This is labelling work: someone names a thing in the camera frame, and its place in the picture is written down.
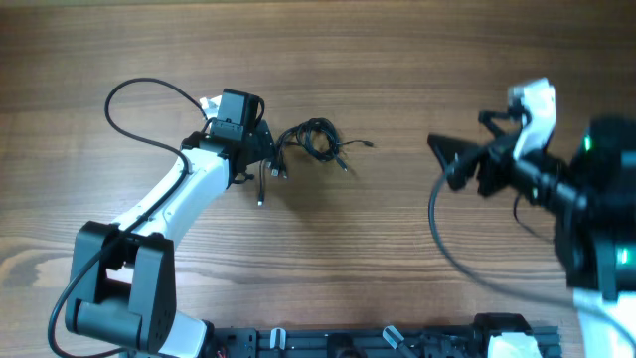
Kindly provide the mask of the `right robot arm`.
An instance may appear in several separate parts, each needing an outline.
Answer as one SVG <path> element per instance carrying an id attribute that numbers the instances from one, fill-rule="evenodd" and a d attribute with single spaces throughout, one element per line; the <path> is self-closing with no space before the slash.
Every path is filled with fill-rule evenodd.
<path id="1" fill-rule="evenodd" d="M 523 131 L 507 133 L 494 124 L 502 112 L 483 111 L 479 121 L 493 135 L 478 144 L 438 134 L 427 138 L 442 173 L 428 202 L 428 224 L 440 252 L 467 278 L 520 300 L 578 313 L 589 357 L 635 354 L 635 122 L 621 115 L 595 117 L 569 162 L 547 153 L 544 145 L 513 153 Z M 443 244 L 435 209 L 442 186 L 463 189 L 477 179 L 489 197 L 515 189 L 520 198 L 551 213 L 553 245 L 570 299 L 517 290 L 481 277 L 460 263 Z"/>

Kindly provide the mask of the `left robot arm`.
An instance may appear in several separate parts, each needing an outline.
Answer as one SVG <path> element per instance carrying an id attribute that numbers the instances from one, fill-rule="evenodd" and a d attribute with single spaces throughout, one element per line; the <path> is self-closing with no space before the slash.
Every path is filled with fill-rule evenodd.
<path id="1" fill-rule="evenodd" d="M 214 325 L 177 308 L 175 250 L 201 213 L 247 166 L 272 156 L 264 101 L 224 89 L 196 104 L 205 124 L 173 148 L 162 180 L 109 224 L 86 222 L 76 235 L 70 282 L 49 324 L 112 345 L 112 354 L 219 357 Z"/>

